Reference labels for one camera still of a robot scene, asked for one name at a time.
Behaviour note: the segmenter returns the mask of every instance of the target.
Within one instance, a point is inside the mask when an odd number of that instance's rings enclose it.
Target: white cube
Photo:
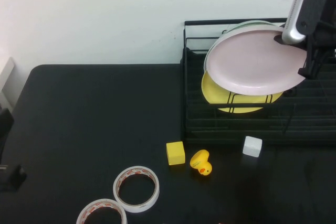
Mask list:
[[[261,139],[247,136],[245,137],[243,154],[252,157],[259,157],[261,147],[262,147]]]

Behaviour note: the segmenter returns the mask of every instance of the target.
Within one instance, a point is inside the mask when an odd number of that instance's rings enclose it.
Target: yellow rubber duck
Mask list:
[[[209,155],[207,150],[196,152],[190,160],[190,166],[204,176],[209,175],[212,171],[212,165],[208,162]]]

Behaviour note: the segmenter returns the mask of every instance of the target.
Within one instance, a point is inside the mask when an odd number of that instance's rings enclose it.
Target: black dish rack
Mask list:
[[[316,79],[306,79],[284,92],[274,103],[269,102],[271,96],[267,97],[265,103],[252,104],[209,104],[205,100],[201,89],[203,62],[221,31],[216,36],[202,37],[198,33],[189,37],[187,30],[190,27],[194,31],[201,27],[221,27],[248,20],[253,19],[185,22],[181,60],[182,139],[187,143],[241,144],[245,136],[253,136],[263,139],[265,145],[335,145],[335,56],[323,65]],[[286,22],[285,18],[258,20],[280,24]],[[230,109],[223,112],[218,108]],[[262,109],[238,114],[233,113],[235,108]]]

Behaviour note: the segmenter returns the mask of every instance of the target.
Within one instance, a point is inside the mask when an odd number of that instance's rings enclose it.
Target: yellow cube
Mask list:
[[[169,165],[179,165],[185,163],[185,153],[183,142],[167,143],[167,158]]]

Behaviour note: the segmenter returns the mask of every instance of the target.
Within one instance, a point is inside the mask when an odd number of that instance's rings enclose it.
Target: tape roll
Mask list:
[[[155,184],[155,189],[153,195],[150,197],[149,200],[147,200],[145,203],[139,204],[139,205],[130,205],[124,202],[120,197],[119,197],[119,189],[121,183],[128,178],[129,176],[136,175],[136,174],[144,174],[150,177]],[[116,199],[116,201],[127,211],[127,212],[144,212],[148,209],[150,209],[155,202],[157,201],[160,193],[160,185],[159,185],[159,180],[156,176],[156,174],[150,170],[147,167],[144,166],[132,166],[130,168],[127,168],[123,170],[115,179],[113,183],[113,194]]]
[[[86,207],[84,207],[82,212],[80,212],[76,224],[84,224],[90,214],[92,214],[98,208],[102,207],[109,207],[117,210],[121,216],[121,224],[127,224],[125,210],[118,204],[118,202],[112,199],[98,199],[88,204]]]

